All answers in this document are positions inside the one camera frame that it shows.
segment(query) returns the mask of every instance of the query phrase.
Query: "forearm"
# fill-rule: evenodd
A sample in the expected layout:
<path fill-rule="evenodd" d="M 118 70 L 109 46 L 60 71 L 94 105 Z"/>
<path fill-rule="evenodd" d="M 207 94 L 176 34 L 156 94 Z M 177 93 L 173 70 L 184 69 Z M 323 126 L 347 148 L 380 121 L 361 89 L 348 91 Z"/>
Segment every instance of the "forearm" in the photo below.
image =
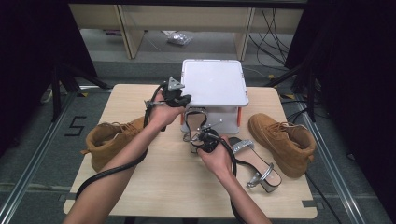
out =
<path fill-rule="evenodd" d="M 239 184 L 236 177 L 231 173 L 217 174 L 221 185 L 227 190 L 231 201 L 238 214 L 248 224 L 252 223 L 271 223 L 260 207 L 250 198 L 243 187 Z"/>
<path fill-rule="evenodd" d="M 138 159 L 158 135 L 161 128 L 160 124 L 150 123 L 102 171 Z M 134 168 L 109 175 L 91 183 L 79 195 L 64 223 L 104 222 L 128 185 Z"/>

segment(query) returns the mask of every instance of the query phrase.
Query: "black curtain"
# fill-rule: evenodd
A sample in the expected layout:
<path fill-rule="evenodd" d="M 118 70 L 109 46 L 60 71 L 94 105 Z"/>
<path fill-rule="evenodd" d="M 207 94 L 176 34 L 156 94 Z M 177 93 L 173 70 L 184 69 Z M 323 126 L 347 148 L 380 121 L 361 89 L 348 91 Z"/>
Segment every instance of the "black curtain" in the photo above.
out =
<path fill-rule="evenodd" d="M 57 63 L 96 77 L 66 2 L 5 0 L 1 5 L 0 156 L 40 105 Z"/>
<path fill-rule="evenodd" d="M 322 52 L 316 78 L 332 120 L 396 222 L 396 2 L 343 3 L 342 22 Z M 328 15 L 326 9 L 304 12 L 287 67 L 301 63 Z"/>

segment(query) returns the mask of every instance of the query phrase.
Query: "human hand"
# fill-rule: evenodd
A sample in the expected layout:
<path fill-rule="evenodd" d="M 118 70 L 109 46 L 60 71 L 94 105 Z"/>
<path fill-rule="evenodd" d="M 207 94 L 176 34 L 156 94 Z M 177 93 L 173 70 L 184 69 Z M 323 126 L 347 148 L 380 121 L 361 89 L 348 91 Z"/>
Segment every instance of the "human hand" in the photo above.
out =
<path fill-rule="evenodd" d="M 230 145 L 227 136 L 221 136 L 221 138 Z M 210 153 L 203 151 L 201 148 L 198 148 L 197 152 L 206 168 L 217 177 L 220 175 L 227 175 L 232 172 L 231 158 L 223 144 L 218 144 L 215 150 Z"/>
<path fill-rule="evenodd" d="M 163 101 L 163 90 L 159 90 L 154 99 L 155 102 Z M 163 105 L 155 105 L 150 113 L 149 122 L 156 123 L 165 127 L 166 125 L 171 124 L 175 118 L 184 113 L 186 108 L 181 107 L 170 107 L 167 104 Z"/>

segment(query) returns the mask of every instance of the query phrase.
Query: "gray floor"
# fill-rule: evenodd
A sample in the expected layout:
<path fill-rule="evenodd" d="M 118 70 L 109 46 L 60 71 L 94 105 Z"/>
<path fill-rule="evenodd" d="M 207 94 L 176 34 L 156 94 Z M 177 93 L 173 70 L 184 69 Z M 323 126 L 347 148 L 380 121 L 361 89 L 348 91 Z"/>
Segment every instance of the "gray floor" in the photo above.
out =
<path fill-rule="evenodd" d="M 180 75 L 181 63 L 185 59 L 222 59 L 235 60 L 236 54 L 233 45 L 233 36 L 223 33 L 192 33 L 181 32 L 191 36 L 191 42 L 183 47 L 166 43 L 166 36 L 160 31 L 148 31 L 137 57 L 129 60 L 120 36 L 109 36 L 101 30 L 81 30 L 90 51 L 99 78 L 108 84 L 117 83 L 158 83 L 164 77 Z M 253 39 L 260 42 L 260 36 L 252 35 Z M 286 45 L 290 45 L 292 35 L 280 35 L 279 38 Z M 268 48 L 272 53 L 280 55 L 278 50 Z M 260 86 L 269 80 L 270 75 L 278 77 L 284 72 L 281 64 L 271 57 L 260 53 L 249 42 L 247 56 L 242 62 L 248 86 Z M 81 85 L 90 85 L 84 80 L 79 80 Z M 277 85 L 279 94 L 291 94 L 290 85 L 292 78 Z M 29 186 L 23 197 L 17 202 L 17 209 L 12 211 L 9 223 L 61 223 L 64 219 L 64 197 L 73 184 L 74 177 L 82 161 L 79 153 L 85 147 L 85 136 L 97 124 L 106 100 L 108 91 L 90 92 L 86 97 L 75 97 L 67 107 L 62 122 L 56 128 L 49 144 L 42 151 L 44 157 L 37 163 Z M 300 110 L 296 104 L 283 104 L 287 117 Z M 41 139 L 46 136 L 46 131 L 51 126 L 52 116 L 51 101 L 43 103 L 31 121 L 23 127 L 20 144 L 10 148 L 0 158 L 0 202 L 6 203 L 14 186 L 21 180 L 30 167 L 29 162 L 40 148 Z M 362 221 L 366 223 L 391 223 L 382 205 L 367 183 L 359 166 L 350 160 L 346 154 L 348 150 L 338 135 L 336 128 L 329 119 L 325 108 L 317 106 L 315 109 L 320 135 L 324 139 L 326 148 L 331 152 L 336 168 L 340 171 L 346 189 L 352 195 Z M 78 129 L 70 128 L 70 124 L 83 126 L 80 135 L 67 136 L 78 133 Z M 296 123 L 305 123 L 302 117 Z M 337 220 L 331 211 L 339 217 L 342 223 L 356 223 L 349 213 L 342 193 L 333 182 L 326 167 L 324 157 L 319 151 L 315 160 L 307 171 L 312 179 L 308 181 L 313 197 L 318 206 L 318 216 L 310 220 L 285 220 L 273 219 L 274 223 L 336 223 Z M 110 217 L 107 223 L 123 223 L 124 217 Z M 136 223 L 181 223 L 180 218 L 139 217 Z M 200 223 L 236 223 L 232 219 L 202 219 Z"/>

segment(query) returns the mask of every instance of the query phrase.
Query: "sandal heel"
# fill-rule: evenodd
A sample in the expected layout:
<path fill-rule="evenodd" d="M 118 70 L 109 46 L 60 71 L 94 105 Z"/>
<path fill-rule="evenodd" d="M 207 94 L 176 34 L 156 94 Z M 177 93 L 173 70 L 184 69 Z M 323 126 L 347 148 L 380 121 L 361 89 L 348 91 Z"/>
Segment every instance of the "sandal heel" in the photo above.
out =
<path fill-rule="evenodd" d="M 229 139 L 233 146 L 233 153 L 235 154 L 236 162 L 239 164 L 248 165 L 256 171 L 253 178 L 247 183 L 249 188 L 254 188 L 261 184 L 266 192 L 270 193 L 277 189 L 282 182 L 280 175 L 274 170 L 272 163 L 266 163 L 253 150 L 254 144 L 250 140 L 240 140 L 232 137 Z"/>

